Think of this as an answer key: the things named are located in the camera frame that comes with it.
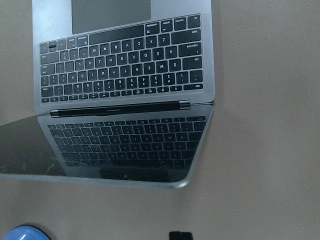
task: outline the table surface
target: table surface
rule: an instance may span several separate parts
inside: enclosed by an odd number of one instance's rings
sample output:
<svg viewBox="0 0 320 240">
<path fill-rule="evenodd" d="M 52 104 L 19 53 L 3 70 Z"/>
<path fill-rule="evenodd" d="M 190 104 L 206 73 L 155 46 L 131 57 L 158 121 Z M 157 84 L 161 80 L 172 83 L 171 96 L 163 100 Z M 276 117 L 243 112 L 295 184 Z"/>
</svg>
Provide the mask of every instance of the table surface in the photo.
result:
<svg viewBox="0 0 320 240">
<path fill-rule="evenodd" d="M 35 113 L 31 1 L 0 3 L 3 125 Z M 53 240 L 320 238 L 320 2 L 212 6 L 216 107 L 189 185 L 1 180 L 0 238 L 22 224 Z"/>
</svg>

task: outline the laptop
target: laptop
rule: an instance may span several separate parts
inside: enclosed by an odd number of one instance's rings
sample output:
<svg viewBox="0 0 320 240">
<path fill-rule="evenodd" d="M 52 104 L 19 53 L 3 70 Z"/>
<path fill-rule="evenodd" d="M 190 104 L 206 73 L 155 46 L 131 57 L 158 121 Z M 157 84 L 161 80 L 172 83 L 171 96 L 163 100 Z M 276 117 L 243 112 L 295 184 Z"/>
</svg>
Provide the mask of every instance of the laptop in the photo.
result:
<svg viewBox="0 0 320 240">
<path fill-rule="evenodd" d="M 214 109 L 211 1 L 33 0 L 32 14 L 32 125 L 54 157 L 2 173 L 185 186 Z"/>
</svg>

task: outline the space bar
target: space bar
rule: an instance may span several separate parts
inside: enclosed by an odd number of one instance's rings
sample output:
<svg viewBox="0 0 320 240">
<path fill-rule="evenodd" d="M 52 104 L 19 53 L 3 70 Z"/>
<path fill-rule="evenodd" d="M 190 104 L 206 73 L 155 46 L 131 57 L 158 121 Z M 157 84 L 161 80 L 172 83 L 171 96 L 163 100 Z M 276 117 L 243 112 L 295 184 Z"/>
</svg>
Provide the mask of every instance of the space bar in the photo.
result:
<svg viewBox="0 0 320 240">
<path fill-rule="evenodd" d="M 144 25 L 130 26 L 126 28 L 103 31 L 89 35 L 89 44 L 101 44 L 122 39 L 131 39 L 145 35 Z"/>
</svg>

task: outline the laptop hinge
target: laptop hinge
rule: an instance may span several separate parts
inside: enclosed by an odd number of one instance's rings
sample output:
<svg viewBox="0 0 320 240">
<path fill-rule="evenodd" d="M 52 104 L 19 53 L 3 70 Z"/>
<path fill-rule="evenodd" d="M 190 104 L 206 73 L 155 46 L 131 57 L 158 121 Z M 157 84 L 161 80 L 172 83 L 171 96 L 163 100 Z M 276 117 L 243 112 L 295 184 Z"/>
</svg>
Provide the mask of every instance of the laptop hinge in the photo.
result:
<svg viewBox="0 0 320 240">
<path fill-rule="evenodd" d="M 134 114 L 147 112 L 163 112 L 173 110 L 186 110 L 191 108 L 190 100 L 164 101 L 153 103 L 127 104 L 117 106 L 100 106 L 87 108 L 51 110 L 52 118 L 78 117 L 78 116 L 108 116 L 117 114 Z"/>
</svg>

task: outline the blue round object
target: blue round object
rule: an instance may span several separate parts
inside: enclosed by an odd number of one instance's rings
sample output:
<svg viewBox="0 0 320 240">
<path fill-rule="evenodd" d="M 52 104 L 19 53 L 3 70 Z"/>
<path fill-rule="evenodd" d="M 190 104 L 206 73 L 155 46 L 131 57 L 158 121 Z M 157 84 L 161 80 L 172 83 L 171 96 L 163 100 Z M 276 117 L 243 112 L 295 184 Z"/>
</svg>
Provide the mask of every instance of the blue round object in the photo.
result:
<svg viewBox="0 0 320 240">
<path fill-rule="evenodd" d="M 2 240 L 50 240 L 50 238 L 33 226 L 18 226 L 8 232 Z"/>
</svg>

